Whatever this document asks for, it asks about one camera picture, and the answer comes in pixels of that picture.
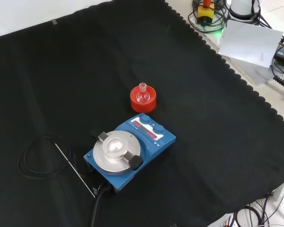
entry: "white paper sheet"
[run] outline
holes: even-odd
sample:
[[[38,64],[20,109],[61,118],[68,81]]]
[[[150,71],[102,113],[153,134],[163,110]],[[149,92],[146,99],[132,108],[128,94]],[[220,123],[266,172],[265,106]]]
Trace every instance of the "white paper sheet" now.
[[[0,0],[0,36],[110,0]]]
[[[269,68],[283,32],[229,20],[219,54]]]

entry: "black fabric backdrop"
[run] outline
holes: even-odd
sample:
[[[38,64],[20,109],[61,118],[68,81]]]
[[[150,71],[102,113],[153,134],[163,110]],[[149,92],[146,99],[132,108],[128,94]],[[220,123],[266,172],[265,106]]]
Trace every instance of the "black fabric backdrop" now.
[[[282,117],[164,1],[113,0],[57,22],[0,37],[0,227],[88,225],[95,200],[73,170],[23,178],[21,147],[51,131],[81,158],[91,130],[135,115],[142,81],[157,91],[150,116],[177,140],[103,198],[96,226],[205,227],[284,182]],[[37,151],[44,169],[63,160]]]

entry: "yellow device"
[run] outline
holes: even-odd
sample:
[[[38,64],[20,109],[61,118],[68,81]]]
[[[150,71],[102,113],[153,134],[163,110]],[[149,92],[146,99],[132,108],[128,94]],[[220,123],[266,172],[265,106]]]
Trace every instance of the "yellow device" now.
[[[209,7],[214,9],[214,3],[211,3]],[[198,23],[212,23],[213,14],[214,14],[214,11],[212,9],[204,8],[203,5],[199,5],[197,22]]]

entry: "blue knob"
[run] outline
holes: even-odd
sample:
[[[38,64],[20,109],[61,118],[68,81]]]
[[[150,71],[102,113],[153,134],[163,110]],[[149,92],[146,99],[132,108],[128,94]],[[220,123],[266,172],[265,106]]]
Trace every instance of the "blue knob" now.
[[[164,127],[162,125],[157,124],[154,128],[153,131],[156,134],[163,134],[164,133]]]
[[[150,124],[151,123],[151,118],[147,115],[143,115],[142,117],[140,117],[140,121],[143,124]]]

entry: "red digital display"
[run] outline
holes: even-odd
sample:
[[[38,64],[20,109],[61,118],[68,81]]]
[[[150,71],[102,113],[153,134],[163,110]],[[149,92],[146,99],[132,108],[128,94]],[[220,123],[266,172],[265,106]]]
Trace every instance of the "red digital display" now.
[[[150,132],[148,129],[146,129],[143,125],[138,123],[137,121],[133,121],[133,124],[137,126],[139,129],[141,129],[143,132],[145,132],[149,137],[152,139],[155,139],[157,136],[154,135],[152,132]]]
[[[133,122],[137,127],[141,127],[142,125],[140,125],[138,122]]]

